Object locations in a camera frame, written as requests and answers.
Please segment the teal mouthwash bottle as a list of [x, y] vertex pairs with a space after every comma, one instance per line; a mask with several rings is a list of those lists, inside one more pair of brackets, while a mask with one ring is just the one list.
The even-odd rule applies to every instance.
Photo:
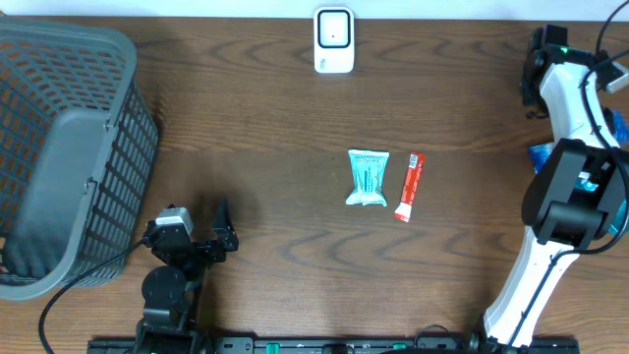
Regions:
[[[591, 182], [588, 175], [585, 172], [582, 172], [576, 182], [576, 187], [588, 192], [595, 192], [598, 189], [599, 185]], [[618, 233], [618, 230], [620, 229], [620, 226], [622, 225], [622, 222], [624, 220], [625, 210], [626, 201], [623, 201], [616, 216], [614, 217], [614, 220], [611, 222], [607, 230], [607, 233], [609, 235], [615, 236]]]

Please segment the blue Oreo cookie pack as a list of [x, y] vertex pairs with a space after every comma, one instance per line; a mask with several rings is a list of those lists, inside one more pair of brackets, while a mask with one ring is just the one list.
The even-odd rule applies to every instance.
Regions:
[[[621, 113], [617, 110], [605, 108], [603, 110], [605, 122], [610, 126], [612, 136], [621, 144], [628, 143], [628, 126]], [[533, 162], [535, 173], [539, 173], [553, 150], [553, 143], [546, 143], [528, 147], [529, 158]]]

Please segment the white wet wipes pack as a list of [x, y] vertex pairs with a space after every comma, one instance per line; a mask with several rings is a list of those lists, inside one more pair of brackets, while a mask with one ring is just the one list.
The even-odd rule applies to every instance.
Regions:
[[381, 205], [386, 207], [387, 200], [382, 193], [382, 185], [389, 152], [349, 149], [348, 155], [354, 190], [347, 197], [346, 204], [348, 206]]

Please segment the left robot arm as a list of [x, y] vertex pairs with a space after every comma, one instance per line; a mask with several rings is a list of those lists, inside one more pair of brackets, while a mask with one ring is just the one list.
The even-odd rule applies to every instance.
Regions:
[[143, 318], [137, 325], [134, 353], [212, 353], [209, 334], [197, 330], [197, 312], [205, 272], [239, 249], [228, 204], [216, 212], [211, 240], [192, 239], [188, 210], [174, 205], [147, 224], [145, 245], [163, 262], [144, 279]]

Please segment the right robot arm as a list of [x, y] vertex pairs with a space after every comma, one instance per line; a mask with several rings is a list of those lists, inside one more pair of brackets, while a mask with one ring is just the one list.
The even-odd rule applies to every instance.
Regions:
[[602, 50], [569, 46], [564, 27], [532, 32], [520, 81], [526, 105], [550, 118], [554, 146], [523, 203], [523, 244], [483, 327], [478, 353], [537, 350], [533, 332], [562, 275], [591, 243], [628, 214], [628, 154], [613, 136], [598, 93], [628, 84], [628, 71]]

